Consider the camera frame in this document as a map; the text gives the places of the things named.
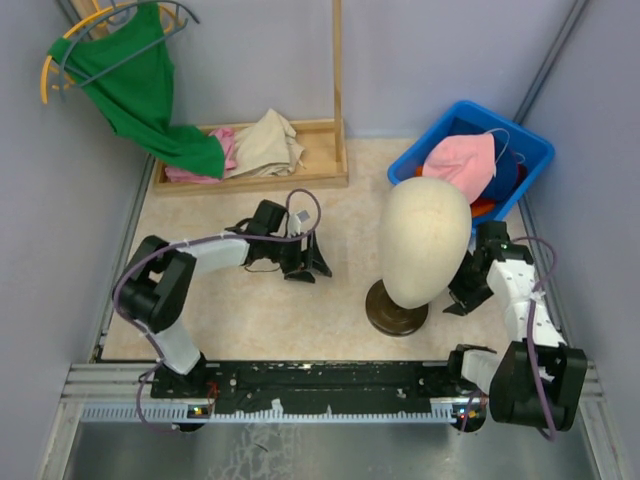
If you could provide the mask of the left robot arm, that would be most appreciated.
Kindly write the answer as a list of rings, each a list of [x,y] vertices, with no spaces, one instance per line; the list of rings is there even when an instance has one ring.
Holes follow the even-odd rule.
[[[184,395],[197,396],[208,384],[207,371],[198,366],[204,356],[181,320],[193,277],[264,259],[286,280],[313,284],[316,273],[331,277],[315,232],[301,231],[307,217],[263,200],[251,217],[218,235],[174,244],[151,235],[141,242],[114,286],[114,309],[145,335]]]

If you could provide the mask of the wooden clothes rack with tray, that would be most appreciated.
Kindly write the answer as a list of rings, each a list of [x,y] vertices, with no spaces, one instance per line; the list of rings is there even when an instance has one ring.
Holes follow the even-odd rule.
[[[115,16],[113,24],[127,22],[124,13],[116,13],[116,7],[122,8],[134,1],[63,1],[72,8],[80,20],[68,34],[98,28],[97,37],[109,33],[108,20]],[[165,34],[177,33],[179,28],[188,25],[187,7],[159,7]],[[332,1],[332,57],[333,57],[333,118],[290,120],[297,132],[298,142],[304,147],[301,160],[294,173],[287,176],[240,177],[224,180],[215,185],[193,183],[172,183],[165,173],[165,165],[155,161],[151,181],[158,195],[185,196],[222,193],[248,193],[277,191],[288,188],[339,188],[348,185],[348,159],[346,153],[345,126],[342,116],[342,1]]]

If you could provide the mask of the blue plastic bin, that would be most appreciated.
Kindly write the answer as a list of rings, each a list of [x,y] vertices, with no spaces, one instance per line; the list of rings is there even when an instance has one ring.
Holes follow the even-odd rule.
[[[491,212],[474,218],[472,225],[477,226],[490,220],[502,221],[553,160],[555,150],[544,138],[472,101],[458,101],[446,110],[408,150],[389,166],[387,178],[396,185],[414,177],[415,169],[423,165],[432,149],[448,136],[487,132],[494,136],[497,161],[506,148],[510,147],[518,157],[518,163],[523,163],[528,169],[528,175],[520,187],[514,189],[504,201],[496,202]]]

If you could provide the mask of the blue hat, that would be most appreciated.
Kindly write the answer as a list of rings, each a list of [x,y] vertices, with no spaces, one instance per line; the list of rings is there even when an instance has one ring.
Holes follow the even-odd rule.
[[[507,147],[496,162],[496,174],[482,192],[481,197],[496,202],[504,201],[516,188],[518,176],[518,157],[510,147]]]

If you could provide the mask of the pink hat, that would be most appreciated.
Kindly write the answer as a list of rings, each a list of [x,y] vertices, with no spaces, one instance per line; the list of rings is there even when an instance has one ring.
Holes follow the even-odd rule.
[[[472,204],[496,173],[495,141],[491,133],[448,136],[428,154],[421,175],[459,189]]]

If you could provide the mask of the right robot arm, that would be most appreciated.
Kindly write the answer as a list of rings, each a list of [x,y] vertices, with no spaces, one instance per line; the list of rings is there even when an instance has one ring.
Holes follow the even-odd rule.
[[[555,328],[527,241],[511,239],[502,221],[477,226],[475,249],[449,285],[453,303],[445,311],[466,316],[496,299],[510,344],[504,354],[457,345],[446,380],[458,395],[476,389],[486,396],[496,422],[532,427],[553,440],[574,423],[588,361]]]

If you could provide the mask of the cream mannequin head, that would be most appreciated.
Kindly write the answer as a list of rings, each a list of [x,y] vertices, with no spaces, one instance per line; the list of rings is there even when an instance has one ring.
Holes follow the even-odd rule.
[[[424,325],[468,252],[471,227],[468,199],[444,180],[414,177],[392,188],[378,229],[381,279],[365,299],[374,328],[403,337]]]

